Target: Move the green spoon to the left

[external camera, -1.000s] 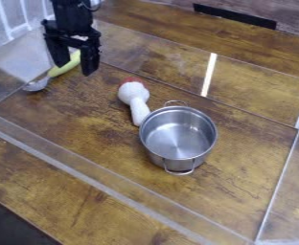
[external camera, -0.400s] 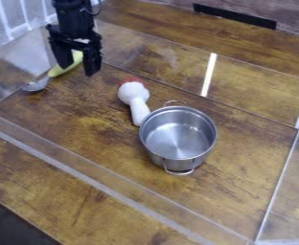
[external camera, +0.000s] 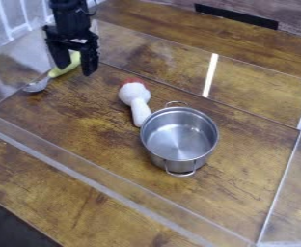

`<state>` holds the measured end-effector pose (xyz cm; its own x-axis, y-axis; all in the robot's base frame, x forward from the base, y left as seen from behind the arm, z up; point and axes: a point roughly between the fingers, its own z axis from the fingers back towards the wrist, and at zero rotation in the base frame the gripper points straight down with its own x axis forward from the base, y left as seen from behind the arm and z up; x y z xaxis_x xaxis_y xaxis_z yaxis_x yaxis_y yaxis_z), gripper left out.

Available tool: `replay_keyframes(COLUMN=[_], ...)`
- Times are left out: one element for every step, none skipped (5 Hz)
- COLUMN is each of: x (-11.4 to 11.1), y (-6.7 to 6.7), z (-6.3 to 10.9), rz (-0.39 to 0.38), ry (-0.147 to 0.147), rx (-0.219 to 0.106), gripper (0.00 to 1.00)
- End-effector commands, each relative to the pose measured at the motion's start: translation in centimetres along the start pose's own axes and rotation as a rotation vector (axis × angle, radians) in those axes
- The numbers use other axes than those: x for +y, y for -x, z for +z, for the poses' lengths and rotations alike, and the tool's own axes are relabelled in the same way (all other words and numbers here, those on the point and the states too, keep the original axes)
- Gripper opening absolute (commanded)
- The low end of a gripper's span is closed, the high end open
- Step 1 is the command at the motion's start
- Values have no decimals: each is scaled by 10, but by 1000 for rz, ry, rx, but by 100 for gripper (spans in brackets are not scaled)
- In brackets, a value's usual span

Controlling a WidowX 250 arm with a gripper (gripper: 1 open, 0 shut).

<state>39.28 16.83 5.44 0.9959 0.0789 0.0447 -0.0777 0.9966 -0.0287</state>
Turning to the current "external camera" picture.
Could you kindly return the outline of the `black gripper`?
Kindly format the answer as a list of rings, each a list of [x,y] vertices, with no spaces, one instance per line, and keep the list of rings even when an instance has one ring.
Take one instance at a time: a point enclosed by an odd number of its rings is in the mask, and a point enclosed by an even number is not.
[[[85,76],[91,76],[99,65],[97,35],[91,31],[91,17],[87,0],[49,0],[55,15],[55,25],[47,25],[47,44],[60,69],[71,65],[69,49],[81,53],[81,67]]]

